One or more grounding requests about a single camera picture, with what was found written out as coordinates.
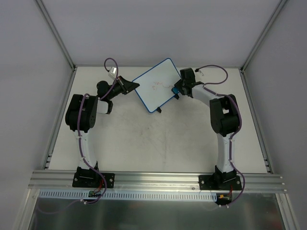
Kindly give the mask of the blue whiteboard eraser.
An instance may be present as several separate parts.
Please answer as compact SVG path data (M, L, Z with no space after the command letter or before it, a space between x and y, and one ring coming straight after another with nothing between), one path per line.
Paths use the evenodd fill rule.
M174 94L178 94L178 93L179 93L179 90L178 90L176 87L174 87L174 88L172 88L172 92L173 92Z

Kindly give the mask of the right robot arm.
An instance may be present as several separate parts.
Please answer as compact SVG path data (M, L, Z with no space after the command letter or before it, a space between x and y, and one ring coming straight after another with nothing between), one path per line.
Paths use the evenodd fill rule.
M172 91L196 99L210 109L210 122L218 138L218 160L212 180L219 189L226 189L236 178L236 169L233 161L235 135L240 131L242 118L236 98L232 94L216 93L207 88L207 85L218 85L225 81L203 83L196 81L195 72L191 68L180 70L180 80Z

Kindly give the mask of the blue framed whiteboard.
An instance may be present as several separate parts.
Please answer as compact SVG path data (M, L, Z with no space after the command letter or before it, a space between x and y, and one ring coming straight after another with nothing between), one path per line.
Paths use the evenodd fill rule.
M147 111L153 113L174 97L172 88L179 80L180 73L175 64L166 58L132 82L140 84L135 91Z

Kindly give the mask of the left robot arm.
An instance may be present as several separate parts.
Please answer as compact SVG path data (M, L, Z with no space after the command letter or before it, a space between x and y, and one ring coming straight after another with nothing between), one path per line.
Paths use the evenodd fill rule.
M78 170L98 170L98 161L90 143L89 131L94 127L97 114L110 114L112 99L119 94L126 95L140 84L119 76L113 84L97 83L97 95L74 94L65 114L65 123L73 131L80 152Z

